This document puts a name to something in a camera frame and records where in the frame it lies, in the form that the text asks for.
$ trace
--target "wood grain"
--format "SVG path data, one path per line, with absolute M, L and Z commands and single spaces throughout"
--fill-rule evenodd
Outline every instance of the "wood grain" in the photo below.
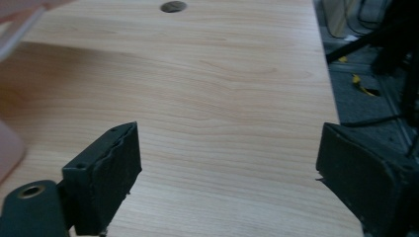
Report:
M 361 236 L 315 181 L 336 121 L 311 1 L 80 1 L 0 64 L 0 117 L 25 140 L 0 186 L 50 179 L 136 120 L 143 172 L 109 236 Z

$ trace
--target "table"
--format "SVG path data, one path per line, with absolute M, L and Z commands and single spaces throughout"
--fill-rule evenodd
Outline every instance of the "table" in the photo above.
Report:
M 27 155 L 0 186 L 60 181 L 136 120 L 143 172 L 109 236 L 362 236 L 315 179 L 337 121 L 311 1 L 79 1 L 0 64 L 0 117 Z

